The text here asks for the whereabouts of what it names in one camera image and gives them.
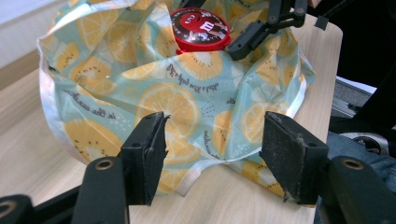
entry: light wood tabletop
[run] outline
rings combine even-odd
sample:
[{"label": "light wood tabletop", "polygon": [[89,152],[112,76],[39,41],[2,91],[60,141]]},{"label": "light wood tabletop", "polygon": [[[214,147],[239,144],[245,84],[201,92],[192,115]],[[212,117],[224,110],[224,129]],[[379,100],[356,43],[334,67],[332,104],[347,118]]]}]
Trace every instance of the light wood tabletop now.
[{"label": "light wood tabletop", "polygon": [[[318,77],[295,119],[326,141],[341,48],[341,30],[292,28]],[[85,165],[54,138],[39,97],[38,70],[0,91],[0,197],[30,195],[34,205],[81,183]],[[131,206],[131,223],[312,223],[314,208],[282,198],[225,166],[203,171],[187,196],[156,196],[151,207]]]}]

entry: wooden table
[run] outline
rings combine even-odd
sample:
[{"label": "wooden table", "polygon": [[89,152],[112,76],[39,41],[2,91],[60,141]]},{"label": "wooden table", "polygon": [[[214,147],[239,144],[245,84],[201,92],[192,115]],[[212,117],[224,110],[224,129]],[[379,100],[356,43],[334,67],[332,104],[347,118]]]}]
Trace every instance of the wooden table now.
[{"label": "wooden table", "polygon": [[[318,74],[296,120],[326,141],[342,32],[314,23],[307,16],[303,28],[293,28]],[[44,118],[37,70],[0,92],[0,148],[0,197],[28,194],[38,204],[81,183],[85,166],[59,147]],[[224,166],[203,171],[184,198],[157,196],[151,207],[130,207],[132,223],[312,223],[314,211],[282,203]]]}]

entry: lemon print bag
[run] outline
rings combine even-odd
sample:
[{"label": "lemon print bag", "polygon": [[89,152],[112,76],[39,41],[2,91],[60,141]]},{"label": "lemon print bag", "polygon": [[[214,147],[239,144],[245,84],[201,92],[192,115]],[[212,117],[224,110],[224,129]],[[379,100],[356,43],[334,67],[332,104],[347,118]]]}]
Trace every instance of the lemon print bag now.
[{"label": "lemon print bag", "polygon": [[[290,29],[233,61],[227,52],[178,49],[170,12],[180,0],[70,0],[38,39],[49,126],[88,163],[116,156],[135,125],[163,111],[168,155],[158,193],[185,195],[207,167],[226,164],[282,195],[258,156],[265,111],[293,117],[315,74]],[[266,20],[266,1],[207,0],[235,39]]]}]

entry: jeans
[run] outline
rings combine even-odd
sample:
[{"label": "jeans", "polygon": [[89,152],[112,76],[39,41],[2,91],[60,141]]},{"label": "jeans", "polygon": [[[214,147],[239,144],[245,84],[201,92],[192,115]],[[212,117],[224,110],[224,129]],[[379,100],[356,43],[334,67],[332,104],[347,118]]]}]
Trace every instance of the jeans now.
[{"label": "jeans", "polygon": [[[376,155],[366,151],[365,146],[352,139],[337,133],[328,133],[327,146],[329,147],[329,159],[336,156],[348,156],[369,164],[378,176],[384,181],[388,188],[396,193],[396,159],[391,156]],[[321,223],[319,208],[321,199],[318,198],[317,211],[315,213],[315,224]]]}]

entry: baseboard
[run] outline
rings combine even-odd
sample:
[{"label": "baseboard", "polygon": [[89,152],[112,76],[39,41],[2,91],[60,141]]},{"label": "baseboard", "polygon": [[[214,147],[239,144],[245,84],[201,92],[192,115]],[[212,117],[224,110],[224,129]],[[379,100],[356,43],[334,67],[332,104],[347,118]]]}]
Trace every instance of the baseboard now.
[{"label": "baseboard", "polygon": [[35,71],[38,68],[39,59],[39,55],[35,50],[0,68],[0,90]]}]

